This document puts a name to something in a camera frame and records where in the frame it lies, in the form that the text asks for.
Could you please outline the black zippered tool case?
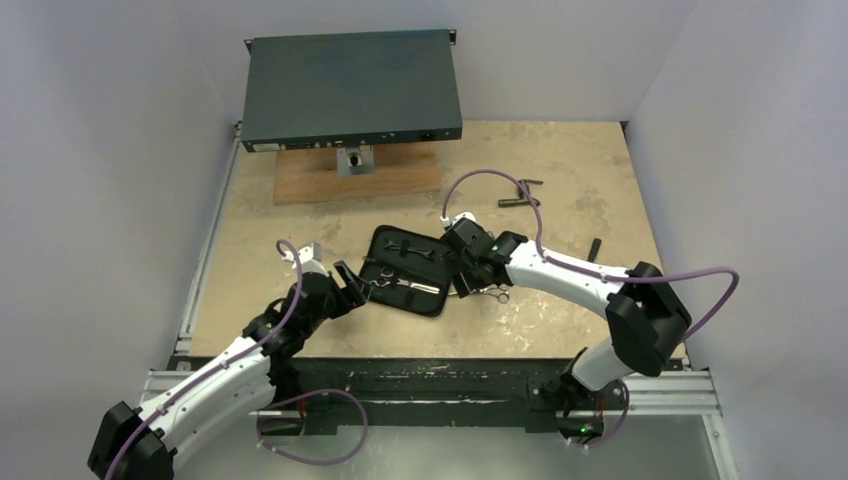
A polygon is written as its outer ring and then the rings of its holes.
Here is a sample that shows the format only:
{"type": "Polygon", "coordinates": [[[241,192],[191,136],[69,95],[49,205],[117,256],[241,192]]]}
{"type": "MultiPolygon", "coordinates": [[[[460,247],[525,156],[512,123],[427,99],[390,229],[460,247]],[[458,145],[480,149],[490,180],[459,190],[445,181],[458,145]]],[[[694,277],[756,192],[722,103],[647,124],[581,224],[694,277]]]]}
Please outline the black zippered tool case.
{"type": "Polygon", "coordinates": [[[385,288],[373,286],[370,295],[372,302],[434,318],[442,313],[451,285],[450,273],[443,262],[443,255],[447,251],[447,247],[438,238],[391,225],[380,225],[372,234],[358,276],[365,281],[380,277],[403,278],[440,288],[439,295],[432,295],[399,285],[389,285],[385,288]],[[400,255],[397,251],[385,250],[387,240],[397,243],[408,241],[414,248],[432,249],[433,259],[427,260],[414,254],[400,255]]]}

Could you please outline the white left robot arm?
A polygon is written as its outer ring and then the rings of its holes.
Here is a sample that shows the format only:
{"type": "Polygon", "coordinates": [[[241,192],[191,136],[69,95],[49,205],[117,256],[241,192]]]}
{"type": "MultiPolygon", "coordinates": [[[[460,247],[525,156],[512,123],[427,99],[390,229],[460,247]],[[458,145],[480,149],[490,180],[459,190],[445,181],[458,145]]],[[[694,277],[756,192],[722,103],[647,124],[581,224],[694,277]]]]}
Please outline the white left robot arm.
{"type": "Polygon", "coordinates": [[[336,281],[322,270],[303,272],[287,295],[273,300],[217,357],[176,386],[103,416],[87,459],[99,479],[171,479],[188,457],[250,412],[293,406],[306,415],[309,392],[292,357],[318,327],[364,306],[373,285],[343,261],[336,281]]]}

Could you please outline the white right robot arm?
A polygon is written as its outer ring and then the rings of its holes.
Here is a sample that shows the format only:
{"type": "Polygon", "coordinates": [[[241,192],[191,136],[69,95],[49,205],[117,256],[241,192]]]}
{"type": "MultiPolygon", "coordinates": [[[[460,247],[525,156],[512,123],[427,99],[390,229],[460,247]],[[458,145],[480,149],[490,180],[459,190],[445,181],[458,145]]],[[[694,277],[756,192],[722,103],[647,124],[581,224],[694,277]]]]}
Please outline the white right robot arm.
{"type": "Polygon", "coordinates": [[[581,351],[561,381],[564,399],[584,407],[632,373],[658,376],[692,318],[652,264],[612,267],[542,249],[511,231],[492,236],[471,214],[441,221],[446,269],[459,296],[490,286],[523,287],[572,302],[606,321],[609,334],[581,351]]]}

